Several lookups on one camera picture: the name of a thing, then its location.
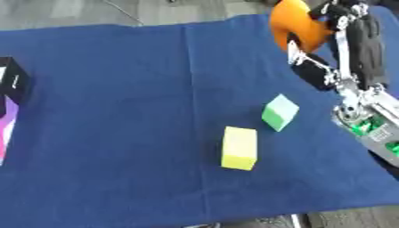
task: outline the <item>navy blue cloth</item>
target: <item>navy blue cloth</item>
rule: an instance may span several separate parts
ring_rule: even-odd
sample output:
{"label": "navy blue cloth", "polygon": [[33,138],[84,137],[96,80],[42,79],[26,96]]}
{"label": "navy blue cloth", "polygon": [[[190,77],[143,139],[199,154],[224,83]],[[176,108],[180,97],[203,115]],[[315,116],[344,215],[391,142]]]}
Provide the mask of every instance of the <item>navy blue cloth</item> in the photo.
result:
{"label": "navy blue cloth", "polygon": [[[374,12],[398,96],[399,24]],[[0,227],[176,227],[399,203],[399,183],[331,122],[338,96],[291,72],[267,21],[0,32],[0,55],[34,78],[0,168]],[[277,94],[300,106],[281,133],[261,120]],[[258,131],[253,171],[219,167],[225,126]]]}

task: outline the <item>purple box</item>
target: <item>purple box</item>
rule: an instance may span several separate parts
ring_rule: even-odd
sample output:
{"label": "purple box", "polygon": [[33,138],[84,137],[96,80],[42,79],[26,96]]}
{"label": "purple box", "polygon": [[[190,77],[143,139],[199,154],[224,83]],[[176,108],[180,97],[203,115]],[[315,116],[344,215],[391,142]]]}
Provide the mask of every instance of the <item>purple box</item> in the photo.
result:
{"label": "purple box", "polygon": [[0,166],[4,163],[8,142],[18,110],[28,91],[29,76],[13,57],[0,57]]}

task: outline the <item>orange object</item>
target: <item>orange object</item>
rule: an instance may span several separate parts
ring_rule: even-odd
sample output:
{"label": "orange object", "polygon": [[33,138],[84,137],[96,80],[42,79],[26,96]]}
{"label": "orange object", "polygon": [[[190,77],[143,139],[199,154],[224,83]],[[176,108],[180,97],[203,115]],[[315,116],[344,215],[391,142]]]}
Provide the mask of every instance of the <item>orange object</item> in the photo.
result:
{"label": "orange object", "polygon": [[331,31],[325,22],[312,20],[309,7],[302,0],[282,0],[272,9],[269,25],[277,45],[287,50],[289,32],[298,36],[301,49],[311,53],[326,41]]}

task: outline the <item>cube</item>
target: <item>cube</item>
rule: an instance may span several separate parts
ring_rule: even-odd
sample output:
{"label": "cube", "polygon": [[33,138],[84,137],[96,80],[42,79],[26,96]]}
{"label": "cube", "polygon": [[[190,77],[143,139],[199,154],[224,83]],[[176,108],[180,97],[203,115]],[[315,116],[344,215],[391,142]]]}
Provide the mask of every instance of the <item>cube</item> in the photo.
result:
{"label": "cube", "polygon": [[257,131],[227,126],[224,130],[222,167],[251,170],[257,162]]}
{"label": "cube", "polygon": [[283,94],[266,104],[262,120],[280,132],[297,115],[299,107]]}

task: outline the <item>gray carpet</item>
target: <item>gray carpet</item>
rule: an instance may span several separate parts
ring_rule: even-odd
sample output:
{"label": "gray carpet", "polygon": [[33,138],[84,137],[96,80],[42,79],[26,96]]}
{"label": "gray carpet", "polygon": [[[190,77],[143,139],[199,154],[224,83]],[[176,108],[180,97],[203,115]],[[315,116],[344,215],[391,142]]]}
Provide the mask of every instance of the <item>gray carpet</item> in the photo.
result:
{"label": "gray carpet", "polygon": [[[262,13],[267,7],[243,0],[0,0],[0,29],[30,29],[112,23],[128,26],[222,20],[239,14]],[[317,5],[321,0],[309,0]],[[362,208],[311,216],[316,228],[397,228],[399,207]],[[238,222],[225,227],[287,228],[285,216]]]}

